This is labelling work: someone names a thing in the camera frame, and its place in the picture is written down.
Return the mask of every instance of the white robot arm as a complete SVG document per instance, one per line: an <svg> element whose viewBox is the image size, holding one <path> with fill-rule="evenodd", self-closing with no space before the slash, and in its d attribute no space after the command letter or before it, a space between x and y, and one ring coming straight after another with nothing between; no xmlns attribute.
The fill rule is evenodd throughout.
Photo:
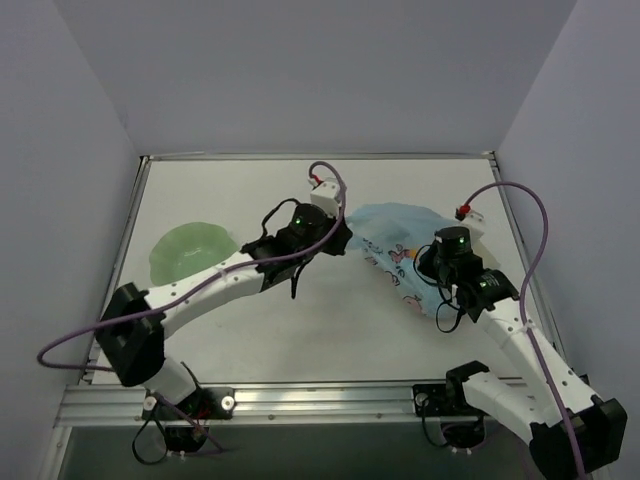
<svg viewBox="0 0 640 480"><path fill-rule="evenodd" d="M219 265L148 291L133 284L118 288L102 320L148 313L140 321L103 328L96 335L120 382L143 385L188 416L198 415L202 402L211 399L185 365L165 357L165 339L206 312L285 280L292 281L295 296L301 269L317 253L344 254L352 233L344 222L343 189L339 179L314 182L310 203L298 202L285 228L275 236L265 231ZM470 235L464 226L436 232L418 270L453 294L462 311L513 362L533 398L515 392L480 362L471 362L447 372L444 401L454 410L473 407L494 417L529 445L547 478L573 478L576 468L567 431L528 336L532 331L571 415L586 470L611 463L620 452L627 419L624 409L615 399L602 401L535 324L522 321L518 292L500 271L483 268L482 259L471 251ZM315 248L320 239L328 241Z"/></svg>
<svg viewBox="0 0 640 480"><path fill-rule="evenodd" d="M267 215L258 240L219 265L148 291L139 291L131 283L115 291L101 321L148 313L140 321L103 328L96 334L122 385L143 385L188 414L202 407L206 396L184 364L165 357L164 341L204 313L285 280L292 281L295 296L301 269L317 253L344 255L352 233L340 215L343 184L333 178L312 184L310 203L286 200L294 201L296 208L290 223L275 236L267 235L264 225L284 202Z"/></svg>
<svg viewBox="0 0 640 480"><path fill-rule="evenodd" d="M626 412L615 399L601 400L567 366L526 312L522 318L524 309L515 287L499 270L483 267L470 240L464 226L435 232L434 242L419 259L418 271L435 281L437 288L451 292L460 308L459 316L468 314L495 341L529 387L532 398L517 393L475 361L447 372L445 402L491 415L529 445L546 478L571 479L577 469L559 402L550 387L552 381L567 410L565 416L575 433L585 471L615 461Z"/></svg>

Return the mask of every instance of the red connector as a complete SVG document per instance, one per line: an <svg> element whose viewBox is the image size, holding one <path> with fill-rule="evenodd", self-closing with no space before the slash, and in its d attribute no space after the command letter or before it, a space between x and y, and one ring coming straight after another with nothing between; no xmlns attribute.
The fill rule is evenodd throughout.
<svg viewBox="0 0 640 480"><path fill-rule="evenodd" d="M471 211L470 205L461 205L456 209L456 220L462 221Z"/></svg>

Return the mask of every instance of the screw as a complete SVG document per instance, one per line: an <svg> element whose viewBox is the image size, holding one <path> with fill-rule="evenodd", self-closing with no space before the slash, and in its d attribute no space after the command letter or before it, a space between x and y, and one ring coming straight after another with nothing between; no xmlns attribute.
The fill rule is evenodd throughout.
<svg viewBox="0 0 640 480"><path fill-rule="evenodd" d="M142 402L142 409L145 412L150 412L151 410L153 410L153 407L156 406L156 403L158 403L158 401L155 397L148 396L144 399L144 402Z"/></svg>
<svg viewBox="0 0 640 480"><path fill-rule="evenodd" d="M236 401L233 399L233 397L230 397L228 395L224 397L220 402L220 406L225 412L230 412L233 409L233 407L235 407L235 405L236 405Z"/></svg>
<svg viewBox="0 0 640 480"><path fill-rule="evenodd" d="M429 395L427 395L424 392L420 392L419 394L416 395L416 398L414 400L416 402L416 405L418 405L419 407L422 406L427 406L429 405Z"/></svg>

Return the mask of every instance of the metal frame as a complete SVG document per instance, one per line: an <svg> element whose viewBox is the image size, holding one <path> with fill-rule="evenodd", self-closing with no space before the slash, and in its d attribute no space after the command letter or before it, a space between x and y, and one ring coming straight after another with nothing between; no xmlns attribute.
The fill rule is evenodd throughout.
<svg viewBox="0 0 640 480"><path fill-rule="evenodd" d="M117 259L103 308L115 290L135 221L142 202L149 170L153 162L158 161L235 161L235 160L382 160L382 159L486 159L489 160L496 180L500 180L500 172L493 152L481 154L207 154L204 152L183 153L143 157L132 192L132 201L125 231L118 250ZM509 224L526 268L529 262L520 230L513 216L503 189L500 195L507 212ZM545 333L555 342L562 356L564 352L553 321L551 311L542 298L539 283L535 280L532 294L540 313ZM88 361L95 361L100 349L94 342ZM82 379L91 383L92 373ZM514 388L522 389L526 394L527 387L521 379L508 379ZM326 424L326 423L405 423L418 422L414 413L412 386L421 383L442 383L442 380L407 380L381 382L346 382L346 383L300 383L300 384L234 384L237 406L234 420L227 425L270 425L270 424ZM78 385L67 387L58 416L56 417L53 436L42 465L39 478L55 479L58 477L62 462L74 427L88 426L136 426L141 422L142 402L145 391L142 388L124 388L109 385ZM467 421L469 418L430 418L427 421L439 422ZM209 424L221 421L209 421Z"/></svg>

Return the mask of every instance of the white wall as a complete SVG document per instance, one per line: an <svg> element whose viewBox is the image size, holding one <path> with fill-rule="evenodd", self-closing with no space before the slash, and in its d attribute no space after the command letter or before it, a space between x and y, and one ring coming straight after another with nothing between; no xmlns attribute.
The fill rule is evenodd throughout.
<svg viewBox="0 0 640 480"><path fill-rule="evenodd" d="M138 151L495 149L575 0L56 0Z"/></svg>
<svg viewBox="0 0 640 480"><path fill-rule="evenodd" d="M97 318L138 164L48 0L2 3L0 145L0 476L32 479L75 378L39 367L36 352Z"/></svg>
<svg viewBox="0 0 640 480"><path fill-rule="evenodd" d="M640 475L638 25L637 0L579 0L498 152L549 209L540 274L571 361L629 413L617 479ZM539 213L511 198L533 251Z"/></svg>

